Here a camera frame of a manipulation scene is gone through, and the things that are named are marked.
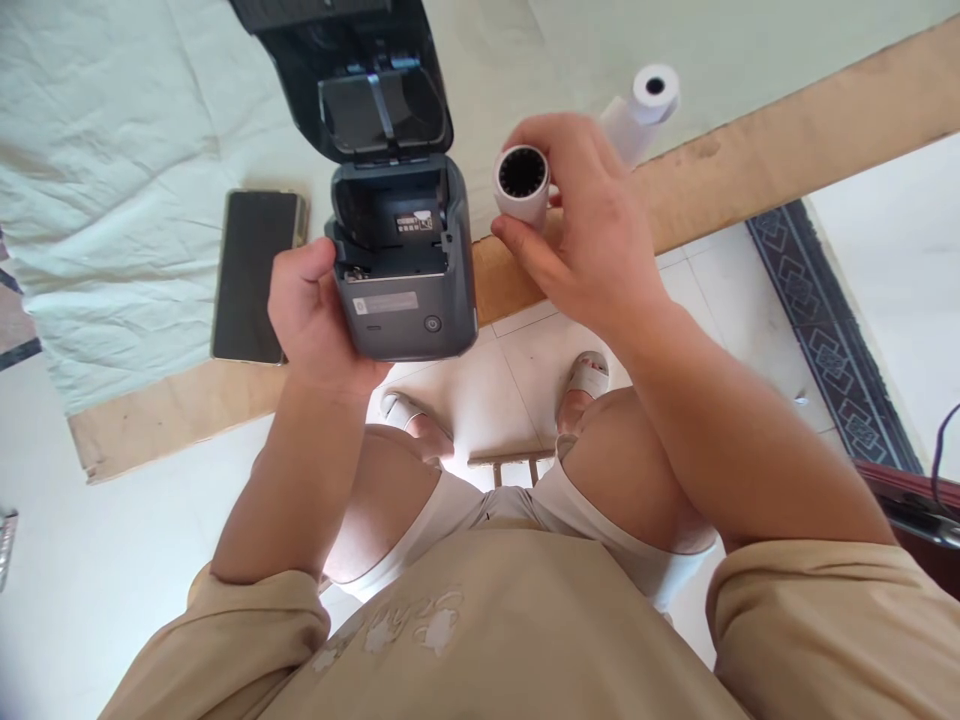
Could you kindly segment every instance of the wooden board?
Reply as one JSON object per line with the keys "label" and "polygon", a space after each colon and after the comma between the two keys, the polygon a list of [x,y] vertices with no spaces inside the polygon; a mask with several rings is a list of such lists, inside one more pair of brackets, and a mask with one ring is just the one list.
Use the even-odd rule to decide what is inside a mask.
{"label": "wooden board", "polygon": [[[960,16],[638,168],[666,252],[960,131]],[[481,325],[543,294],[496,238],[474,244]],[[69,418],[101,482],[273,411],[282,368],[210,361]]]}

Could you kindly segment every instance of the printer label sticker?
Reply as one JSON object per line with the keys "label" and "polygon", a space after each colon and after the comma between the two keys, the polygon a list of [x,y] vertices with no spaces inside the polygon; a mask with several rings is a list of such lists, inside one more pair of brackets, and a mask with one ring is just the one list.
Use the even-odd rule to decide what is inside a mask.
{"label": "printer label sticker", "polygon": [[429,210],[417,210],[412,213],[394,215],[397,232],[426,232],[433,230],[433,213]]}
{"label": "printer label sticker", "polygon": [[354,298],[353,307],[357,311],[357,315],[373,315],[378,312],[416,310],[420,307],[420,303],[417,302],[417,294],[415,292],[406,292]]}

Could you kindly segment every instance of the person's left hand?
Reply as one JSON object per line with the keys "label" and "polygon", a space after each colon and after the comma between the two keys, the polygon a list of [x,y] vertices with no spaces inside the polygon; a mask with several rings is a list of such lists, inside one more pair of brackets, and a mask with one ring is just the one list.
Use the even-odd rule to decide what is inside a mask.
{"label": "person's left hand", "polygon": [[277,255],[267,310],[300,382],[366,401],[391,363],[364,357],[354,347],[333,277],[336,255],[325,237]]}

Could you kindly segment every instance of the knee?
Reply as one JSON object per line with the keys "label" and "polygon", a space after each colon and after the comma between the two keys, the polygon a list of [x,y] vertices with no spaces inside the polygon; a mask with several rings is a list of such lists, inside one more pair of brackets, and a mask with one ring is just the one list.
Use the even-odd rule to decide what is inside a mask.
{"label": "knee", "polygon": [[412,435],[392,425],[367,425],[364,428],[363,449],[361,453],[366,455],[369,452],[375,452],[376,448],[383,447],[384,445],[400,448],[417,459],[421,457],[418,441]]}
{"label": "knee", "polygon": [[611,390],[587,406],[580,419],[580,426],[584,428],[599,417],[629,416],[638,412],[643,411],[640,407],[640,399],[632,386]]}

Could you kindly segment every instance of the white paper roll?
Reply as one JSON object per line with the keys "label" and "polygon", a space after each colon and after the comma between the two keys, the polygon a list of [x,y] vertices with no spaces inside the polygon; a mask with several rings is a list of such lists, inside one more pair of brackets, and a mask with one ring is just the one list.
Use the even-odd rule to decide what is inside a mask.
{"label": "white paper roll", "polygon": [[547,158],[531,145],[504,150],[493,164],[493,197],[504,215],[543,232],[550,199]]}
{"label": "white paper roll", "polygon": [[660,125],[680,107],[680,77],[669,65],[647,65],[633,79],[626,98],[615,97],[600,126],[628,170],[643,160]]}

